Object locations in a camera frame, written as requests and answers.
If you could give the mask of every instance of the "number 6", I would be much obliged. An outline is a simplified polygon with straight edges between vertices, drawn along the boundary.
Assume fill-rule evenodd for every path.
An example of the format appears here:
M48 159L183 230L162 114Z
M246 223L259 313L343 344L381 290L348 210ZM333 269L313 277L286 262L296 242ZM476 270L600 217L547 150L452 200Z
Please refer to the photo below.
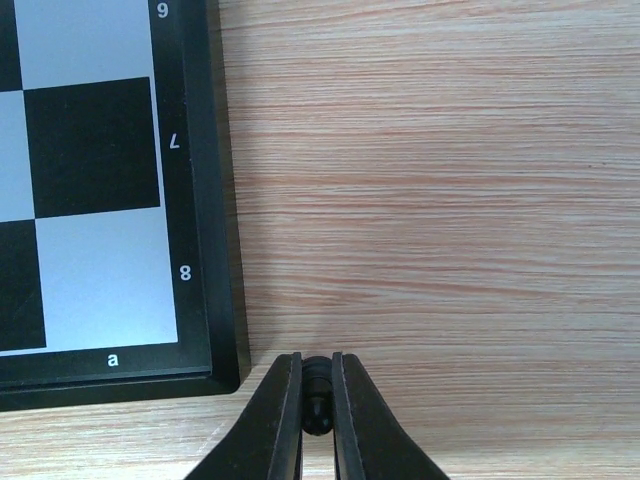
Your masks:
M169 15L169 5L166 2L162 2L158 4L158 16L160 18L167 18Z

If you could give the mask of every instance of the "light wood tabletop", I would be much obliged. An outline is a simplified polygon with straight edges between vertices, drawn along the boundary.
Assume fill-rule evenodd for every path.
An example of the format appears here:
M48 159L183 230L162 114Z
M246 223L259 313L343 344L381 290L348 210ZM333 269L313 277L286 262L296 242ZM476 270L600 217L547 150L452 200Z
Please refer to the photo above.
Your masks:
M452 479L640 478L640 2L226 0L254 368L0 415L0 477L180 479L279 353L357 354ZM333 478L305 438L305 478Z

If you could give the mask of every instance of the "chessboard border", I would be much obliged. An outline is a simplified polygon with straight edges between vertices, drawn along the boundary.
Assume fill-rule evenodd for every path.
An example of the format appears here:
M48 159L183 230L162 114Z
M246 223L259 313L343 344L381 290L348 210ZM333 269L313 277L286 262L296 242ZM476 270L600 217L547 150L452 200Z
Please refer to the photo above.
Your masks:
M205 323L197 316L179 319L177 344L0 357L0 411L228 394L251 368L218 2L149 0L152 22L159 3L177 9L189 126L189 148L177 153L191 160L200 256L194 274L201 280ZM172 252L172 266L179 260ZM174 286L180 287L175 280ZM132 366L114 373L106 364L111 352L129 355ZM3 382L18 362L49 372L49 380ZM87 375L86 365L96 362L104 368Z

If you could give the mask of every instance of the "chessboard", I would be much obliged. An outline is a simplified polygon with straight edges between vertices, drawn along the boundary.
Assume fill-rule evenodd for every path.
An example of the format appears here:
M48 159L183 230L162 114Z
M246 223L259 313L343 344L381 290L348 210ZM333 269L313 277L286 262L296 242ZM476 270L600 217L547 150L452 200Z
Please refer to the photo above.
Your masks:
M151 11L0 0L0 356L178 341Z

